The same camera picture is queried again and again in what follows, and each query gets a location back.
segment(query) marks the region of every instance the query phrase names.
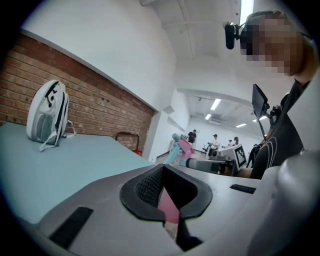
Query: teal object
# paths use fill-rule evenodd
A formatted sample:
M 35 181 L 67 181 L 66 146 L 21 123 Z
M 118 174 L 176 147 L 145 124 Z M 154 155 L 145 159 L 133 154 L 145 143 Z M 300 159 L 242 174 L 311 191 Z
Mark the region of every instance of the teal object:
M 36 224 L 96 180 L 152 165 L 111 137 L 77 134 L 39 152 L 24 125 L 0 127 L 0 187 L 11 211 Z
M 178 141 L 180 140 L 181 136 L 178 135 L 177 133 L 174 133 L 174 134 L 172 135 L 172 138 L 174 139 L 175 142 L 178 142 Z
M 179 162 L 179 165 L 180 165 L 180 166 L 187 166 L 187 159 L 181 158 L 181 159 L 180 159 L 180 162 Z
M 182 152 L 182 150 L 180 149 L 180 146 L 178 145 L 177 142 L 175 142 L 173 144 L 173 149 L 171 150 L 171 152 L 169 153 L 169 155 L 167 156 L 167 158 L 164 160 L 164 164 L 171 164 L 173 163 L 173 161 L 177 158 L 177 156 L 179 156 L 179 154 Z

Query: person standing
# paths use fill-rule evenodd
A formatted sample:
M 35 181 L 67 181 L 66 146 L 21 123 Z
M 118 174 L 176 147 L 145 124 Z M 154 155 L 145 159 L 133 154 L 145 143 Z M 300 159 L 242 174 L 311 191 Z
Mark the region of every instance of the person standing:
M 219 141 L 218 141 L 218 135 L 215 134 L 215 135 L 213 135 L 213 136 L 214 136 L 214 140 L 213 140 L 213 142 L 212 142 L 211 149 L 213 149 L 213 150 L 218 150 L 219 147 L 220 147 L 220 143 L 219 143 Z
M 211 157 L 212 155 L 215 156 L 216 154 L 213 154 L 214 151 L 217 151 L 220 147 L 220 143 L 218 141 L 218 135 L 215 134 L 213 136 L 214 136 L 214 140 L 210 146 L 210 150 L 209 150 L 209 154 L 208 154 L 209 157 Z
M 196 137 L 197 137 L 196 130 L 194 129 L 193 131 L 190 131 L 188 133 L 188 142 L 192 144 L 195 143 Z

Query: gray table surface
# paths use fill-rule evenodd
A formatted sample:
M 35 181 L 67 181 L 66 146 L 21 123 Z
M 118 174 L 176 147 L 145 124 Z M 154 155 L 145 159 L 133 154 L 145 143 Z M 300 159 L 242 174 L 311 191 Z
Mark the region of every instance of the gray table surface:
M 96 180 L 152 165 L 111 137 L 77 134 L 39 152 L 26 127 L 0 127 L 0 186 L 12 212 L 36 224 Z

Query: person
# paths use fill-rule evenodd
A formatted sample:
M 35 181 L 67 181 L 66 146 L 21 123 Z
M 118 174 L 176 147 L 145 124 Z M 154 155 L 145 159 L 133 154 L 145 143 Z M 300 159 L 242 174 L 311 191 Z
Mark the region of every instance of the person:
M 240 48 L 251 59 L 264 60 L 278 73 L 294 78 L 289 94 L 283 99 L 282 112 L 256 155 L 253 168 L 243 168 L 238 173 L 239 177 L 261 179 L 266 169 L 280 166 L 304 149 L 288 111 L 316 75 L 319 56 L 311 42 L 296 30 L 285 14 L 273 11 L 252 18 L 254 15 L 256 13 L 247 18 Z
M 197 137 L 196 130 L 194 129 L 193 131 L 190 131 L 188 133 L 188 142 L 195 143 L 196 137 Z
M 213 140 L 213 142 L 212 142 L 211 149 L 213 149 L 213 150 L 218 150 L 219 147 L 220 147 L 220 143 L 219 143 L 219 141 L 218 141 L 218 135 L 215 134 L 215 135 L 213 135 L 213 137 L 214 137 L 214 140 Z
M 228 145 L 227 146 L 221 146 L 221 148 L 226 149 L 226 148 L 230 147 L 231 143 L 232 143 L 232 139 L 229 139 L 228 140 Z
M 215 134 L 215 135 L 213 135 L 213 137 L 214 137 L 214 139 L 213 139 L 213 142 L 212 142 L 212 144 L 210 146 L 210 150 L 209 150 L 209 154 L 208 154 L 209 157 L 211 157 L 213 152 L 217 151 L 219 149 L 219 147 L 220 147 L 220 143 L 218 141 L 218 135 Z
M 239 144 L 239 138 L 238 137 L 234 137 L 233 141 L 230 144 L 230 147 L 238 145 Z

